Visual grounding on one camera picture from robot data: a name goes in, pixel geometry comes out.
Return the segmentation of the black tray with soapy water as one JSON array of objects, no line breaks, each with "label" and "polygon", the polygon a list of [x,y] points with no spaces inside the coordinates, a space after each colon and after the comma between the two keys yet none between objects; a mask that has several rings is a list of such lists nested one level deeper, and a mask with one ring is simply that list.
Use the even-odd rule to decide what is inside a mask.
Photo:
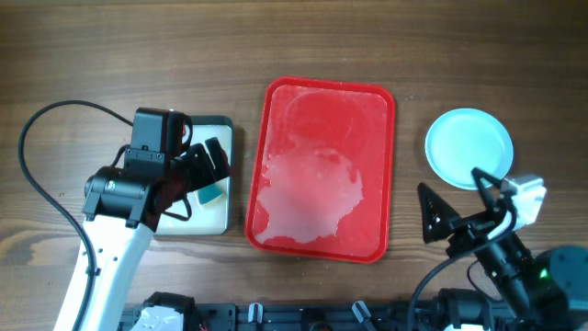
[{"label": "black tray with soapy water", "polygon": [[[207,139],[216,137],[222,149],[228,156],[229,166],[232,166],[233,123],[226,116],[208,115],[192,116],[193,135],[191,145],[205,144]],[[232,177],[228,176],[216,182],[223,194],[213,202],[200,205],[197,191],[187,195],[187,201],[192,210],[188,221],[179,221],[167,215],[162,215],[158,224],[156,236],[168,235],[220,235],[227,231],[230,225],[231,213],[231,185]]]}]

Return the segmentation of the green yellow sponge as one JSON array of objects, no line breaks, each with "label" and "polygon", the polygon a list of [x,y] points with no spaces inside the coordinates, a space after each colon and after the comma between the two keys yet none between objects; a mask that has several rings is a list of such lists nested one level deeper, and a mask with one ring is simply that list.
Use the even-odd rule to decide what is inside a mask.
[{"label": "green yellow sponge", "polygon": [[197,200],[200,205],[213,202],[223,194],[223,190],[217,184],[211,184],[197,191]]}]

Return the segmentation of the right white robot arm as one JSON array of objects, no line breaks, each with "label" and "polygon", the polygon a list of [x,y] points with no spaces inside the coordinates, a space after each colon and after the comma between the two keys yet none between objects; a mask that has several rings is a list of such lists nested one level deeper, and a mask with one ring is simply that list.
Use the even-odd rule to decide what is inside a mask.
[{"label": "right white robot arm", "polygon": [[587,250],[567,245],[533,257],[516,231],[537,220],[547,190],[542,178],[499,179],[471,172],[484,211],[460,216],[425,184],[417,188],[426,243],[446,239],[448,259],[419,283],[413,298],[439,272],[473,255],[517,318],[545,327],[575,328],[587,321]]}]

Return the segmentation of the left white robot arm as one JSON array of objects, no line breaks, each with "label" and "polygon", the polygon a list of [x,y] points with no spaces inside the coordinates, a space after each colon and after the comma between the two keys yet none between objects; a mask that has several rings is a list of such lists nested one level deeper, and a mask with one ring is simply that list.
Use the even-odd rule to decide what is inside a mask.
[{"label": "left white robot arm", "polygon": [[115,330],[156,235],[216,235],[229,224],[233,139],[197,137],[163,177],[105,166],[88,179],[81,245],[58,330]]}]

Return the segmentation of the red plastic tray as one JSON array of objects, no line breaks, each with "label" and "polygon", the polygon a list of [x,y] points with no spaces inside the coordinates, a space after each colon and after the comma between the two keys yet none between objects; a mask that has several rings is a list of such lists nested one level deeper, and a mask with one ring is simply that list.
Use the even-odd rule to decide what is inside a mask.
[{"label": "red plastic tray", "polygon": [[285,77],[266,90],[244,233],[257,249],[372,264],[389,241],[395,101]]}]

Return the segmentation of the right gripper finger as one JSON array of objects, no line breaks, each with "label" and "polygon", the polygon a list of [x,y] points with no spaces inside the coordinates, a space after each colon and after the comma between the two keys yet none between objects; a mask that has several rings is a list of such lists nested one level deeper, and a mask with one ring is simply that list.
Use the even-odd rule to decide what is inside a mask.
[{"label": "right gripper finger", "polygon": [[503,215],[503,205],[491,191],[491,188],[500,188],[502,181],[478,167],[471,170],[471,175],[486,211],[491,211],[495,216]]},{"label": "right gripper finger", "polygon": [[424,242],[430,244],[452,235],[461,216],[424,182],[417,186],[417,194],[421,205]]}]

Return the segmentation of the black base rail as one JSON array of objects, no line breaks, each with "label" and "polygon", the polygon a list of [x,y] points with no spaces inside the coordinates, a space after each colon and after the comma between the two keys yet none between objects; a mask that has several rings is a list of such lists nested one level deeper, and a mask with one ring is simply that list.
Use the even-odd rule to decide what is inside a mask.
[{"label": "black base rail", "polygon": [[414,308],[407,326],[407,302],[370,304],[197,303],[192,297],[156,292],[125,309],[118,330],[312,331],[312,330],[516,330],[504,303],[470,290],[443,289]]}]

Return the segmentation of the pale green plate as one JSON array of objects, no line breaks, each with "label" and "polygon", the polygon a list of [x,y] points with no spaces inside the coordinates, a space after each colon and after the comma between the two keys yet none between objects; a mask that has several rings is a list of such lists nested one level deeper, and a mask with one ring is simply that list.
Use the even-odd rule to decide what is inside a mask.
[{"label": "pale green plate", "polygon": [[494,116],[476,108],[456,108],[435,120],[425,135],[424,153],[441,179],[465,190],[477,188],[473,168],[503,178],[514,162],[514,145],[507,129]]}]

